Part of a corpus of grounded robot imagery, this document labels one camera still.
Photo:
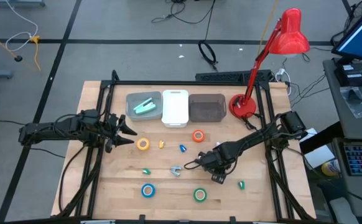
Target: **white plastic container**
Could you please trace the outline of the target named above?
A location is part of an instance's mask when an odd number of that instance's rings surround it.
[[[184,128],[189,120],[188,91],[163,91],[162,122],[167,128]]]

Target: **white cable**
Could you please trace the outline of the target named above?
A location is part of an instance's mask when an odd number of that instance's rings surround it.
[[[290,76],[289,76],[289,74],[286,72],[286,70],[284,68],[280,68],[279,71],[275,74],[276,82],[281,82],[281,80],[278,80],[278,75],[280,75],[281,79],[282,79],[283,74],[286,74],[287,80],[290,83],[291,82]],[[292,93],[292,88],[289,86],[289,91],[287,92],[287,95],[290,96],[291,93]]]
[[[23,20],[25,20],[25,21],[27,21],[27,22],[30,22],[31,24],[33,24],[33,25],[36,26],[36,31],[34,32],[33,35],[32,35],[30,32],[20,32],[20,33],[18,33],[18,34],[13,35],[12,37],[10,37],[10,38],[6,41],[6,48],[7,48],[9,51],[11,51],[11,52],[15,52],[15,51],[23,48],[23,47],[30,41],[30,38],[36,36],[39,27],[38,27],[38,25],[37,25],[36,23],[34,23],[34,22],[26,19],[25,17],[21,16],[20,14],[18,14],[18,12],[16,12],[16,11],[14,10],[14,8],[12,8],[12,6],[9,4],[8,0],[6,0],[6,2],[7,2],[7,4],[8,4],[8,6],[9,6],[9,8],[10,8],[17,16],[21,17]],[[8,42],[9,42],[10,40],[12,40],[13,38],[21,35],[21,34],[27,34],[27,35],[29,36],[29,38],[27,39],[27,41],[26,41],[24,44],[22,44],[22,46],[18,47],[18,48],[15,49],[15,50],[10,50],[10,49],[8,48]]]

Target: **brown plastic container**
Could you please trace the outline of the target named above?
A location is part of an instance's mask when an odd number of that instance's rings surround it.
[[[222,94],[189,95],[189,120],[192,122],[220,122],[226,115]]]

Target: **lamp arm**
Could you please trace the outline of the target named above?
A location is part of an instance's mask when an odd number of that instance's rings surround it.
[[[261,51],[261,53],[256,57],[256,60],[254,61],[253,69],[251,70],[250,79],[248,83],[248,88],[246,89],[246,93],[244,94],[244,98],[242,99],[242,104],[247,104],[248,100],[251,97],[251,93],[253,92],[253,84],[256,79],[257,71],[260,68],[260,65],[262,61],[267,57],[269,54],[269,48],[272,45],[273,41],[275,40],[275,37],[278,35],[278,33],[281,31],[281,19],[278,19],[278,22],[276,23],[276,26],[274,30],[272,31],[271,36],[269,37],[266,46]]]

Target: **lamp shade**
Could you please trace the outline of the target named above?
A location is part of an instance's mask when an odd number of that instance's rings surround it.
[[[282,15],[281,33],[274,39],[269,53],[301,54],[310,50],[307,38],[300,32],[301,11],[297,8],[286,10]]]

